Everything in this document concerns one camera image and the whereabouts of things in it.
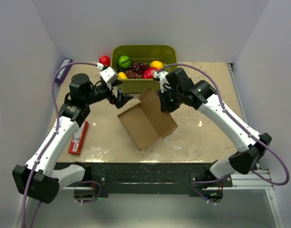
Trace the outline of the brown cardboard box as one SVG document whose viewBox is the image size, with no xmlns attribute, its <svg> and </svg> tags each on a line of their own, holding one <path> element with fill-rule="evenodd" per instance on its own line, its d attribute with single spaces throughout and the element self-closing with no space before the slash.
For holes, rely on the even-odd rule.
<svg viewBox="0 0 291 228">
<path fill-rule="evenodd" d="M 135 143 L 143 150 L 171 135 L 178 127 L 173 117 L 161 112 L 159 96 L 153 89 L 144 90 L 139 103 L 118 114 L 118 119 Z"/>
</svg>

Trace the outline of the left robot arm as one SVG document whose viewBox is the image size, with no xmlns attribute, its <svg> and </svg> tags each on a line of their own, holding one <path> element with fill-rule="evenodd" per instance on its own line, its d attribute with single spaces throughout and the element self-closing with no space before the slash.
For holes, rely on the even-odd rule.
<svg viewBox="0 0 291 228">
<path fill-rule="evenodd" d="M 16 165 L 13 169 L 16 187 L 24 199 L 30 197 L 49 204 L 60 189 L 76 182 L 80 186 L 91 183 L 92 175 L 84 165 L 76 163 L 62 170 L 54 168 L 65 146 L 89 115 L 90 105 L 106 99 L 119 109 L 133 98 L 121 90 L 113 93 L 114 87 L 122 84 L 113 68 L 108 67 L 99 74 L 99 85 L 93 85 L 84 73 L 72 77 L 69 93 L 57 110 L 55 124 L 46 139 L 25 165 Z"/>
</svg>

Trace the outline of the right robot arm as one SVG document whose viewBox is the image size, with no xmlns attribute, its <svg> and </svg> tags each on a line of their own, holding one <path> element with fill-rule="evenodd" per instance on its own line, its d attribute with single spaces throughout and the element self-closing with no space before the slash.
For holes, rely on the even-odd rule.
<svg viewBox="0 0 291 228">
<path fill-rule="evenodd" d="M 221 103 L 217 91 L 207 81 L 193 83 L 182 68 L 171 73 L 155 73 L 154 80 L 160 83 L 157 94 L 163 113 L 172 113 L 181 104 L 193 107 L 213 121 L 237 149 L 229 158 L 215 161 L 198 174 L 196 181 L 215 187 L 223 177 L 234 172 L 247 174 L 263 157 L 265 146 L 271 143 L 272 138 L 249 127 L 225 103 Z"/>
</svg>

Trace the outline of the red flat box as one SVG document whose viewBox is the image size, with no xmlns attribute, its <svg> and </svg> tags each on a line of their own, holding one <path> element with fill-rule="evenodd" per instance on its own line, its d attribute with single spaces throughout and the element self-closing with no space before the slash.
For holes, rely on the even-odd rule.
<svg viewBox="0 0 291 228">
<path fill-rule="evenodd" d="M 81 154 L 88 127 L 89 127 L 89 123 L 87 121 L 84 121 L 81 127 L 79 128 L 79 130 L 73 135 L 69 148 L 68 148 L 69 154 L 72 154 L 72 155 Z"/>
</svg>

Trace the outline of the small yellow fruit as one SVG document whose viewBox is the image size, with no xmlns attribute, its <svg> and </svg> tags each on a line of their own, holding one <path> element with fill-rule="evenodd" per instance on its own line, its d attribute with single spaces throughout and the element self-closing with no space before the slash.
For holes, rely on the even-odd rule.
<svg viewBox="0 0 291 228">
<path fill-rule="evenodd" d="M 119 79 L 127 79 L 127 76 L 126 76 L 126 74 L 124 72 L 119 72 L 118 73 L 118 78 Z"/>
</svg>

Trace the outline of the purple grape bunch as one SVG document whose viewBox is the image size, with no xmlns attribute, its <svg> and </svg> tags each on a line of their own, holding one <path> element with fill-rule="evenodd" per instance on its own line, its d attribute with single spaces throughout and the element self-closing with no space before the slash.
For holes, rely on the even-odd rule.
<svg viewBox="0 0 291 228">
<path fill-rule="evenodd" d="M 128 79 L 141 79 L 144 72 L 150 67 L 149 63 L 131 63 L 130 68 L 125 70 L 124 73 Z"/>
</svg>

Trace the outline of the red dragon fruit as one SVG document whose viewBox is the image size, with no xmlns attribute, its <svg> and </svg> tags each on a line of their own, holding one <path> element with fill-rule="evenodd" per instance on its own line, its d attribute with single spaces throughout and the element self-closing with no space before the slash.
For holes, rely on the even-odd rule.
<svg viewBox="0 0 291 228">
<path fill-rule="evenodd" d="M 158 71 L 158 69 L 155 67 L 148 68 L 143 73 L 143 79 L 153 79 L 154 73 L 156 73 L 157 71 Z"/>
</svg>

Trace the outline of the green striped ball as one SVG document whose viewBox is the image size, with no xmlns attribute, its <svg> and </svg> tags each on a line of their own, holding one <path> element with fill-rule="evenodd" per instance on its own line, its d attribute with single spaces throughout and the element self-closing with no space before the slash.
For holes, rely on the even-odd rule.
<svg viewBox="0 0 291 228">
<path fill-rule="evenodd" d="M 131 65 L 131 59 L 126 56 L 126 55 L 122 55 L 119 59 L 118 59 L 118 65 L 123 68 L 123 69 L 127 69 L 130 67 Z"/>
</svg>

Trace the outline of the yellow lemon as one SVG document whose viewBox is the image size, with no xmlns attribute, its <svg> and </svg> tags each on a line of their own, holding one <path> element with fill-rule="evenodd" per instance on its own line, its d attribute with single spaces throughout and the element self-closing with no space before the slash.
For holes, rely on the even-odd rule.
<svg viewBox="0 0 291 228">
<path fill-rule="evenodd" d="M 155 61 L 150 63 L 150 67 L 153 67 L 153 68 L 156 68 L 159 70 L 159 69 L 162 69 L 164 67 L 164 64 L 160 61 L 155 60 Z"/>
</svg>

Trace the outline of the red apple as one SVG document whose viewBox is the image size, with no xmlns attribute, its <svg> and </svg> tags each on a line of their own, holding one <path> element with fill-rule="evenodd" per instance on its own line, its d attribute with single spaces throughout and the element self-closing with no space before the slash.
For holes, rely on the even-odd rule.
<svg viewBox="0 0 291 228">
<path fill-rule="evenodd" d="M 99 58 L 99 63 L 103 64 L 104 66 L 110 66 L 111 65 L 111 59 L 107 55 L 102 55 Z"/>
</svg>

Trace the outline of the green plastic bin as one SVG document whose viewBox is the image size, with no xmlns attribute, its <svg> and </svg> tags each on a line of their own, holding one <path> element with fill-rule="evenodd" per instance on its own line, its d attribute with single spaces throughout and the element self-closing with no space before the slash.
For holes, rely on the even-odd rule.
<svg viewBox="0 0 291 228">
<path fill-rule="evenodd" d="M 111 56 L 111 66 L 120 71 L 118 60 L 121 56 L 128 56 L 132 63 L 150 64 L 157 60 L 164 66 L 177 62 L 177 55 L 174 48 L 168 45 L 121 45 L 116 47 Z M 152 88 L 155 91 L 160 89 L 160 84 L 153 79 L 124 79 L 118 86 L 127 94 L 139 94 L 145 89 Z"/>
</svg>

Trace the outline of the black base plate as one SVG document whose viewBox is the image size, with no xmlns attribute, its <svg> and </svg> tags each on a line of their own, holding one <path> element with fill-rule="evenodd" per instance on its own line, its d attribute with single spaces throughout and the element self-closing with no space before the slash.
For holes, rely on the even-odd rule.
<svg viewBox="0 0 291 228">
<path fill-rule="evenodd" d="M 83 182 L 75 181 L 70 187 L 92 187 L 101 197 L 110 194 L 170 194 L 196 197 L 199 191 L 206 198 L 218 201 L 223 197 L 221 188 L 233 185 L 230 176 L 215 183 L 200 183 L 207 171 L 207 163 L 98 163 L 82 162 L 86 169 Z"/>
</svg>

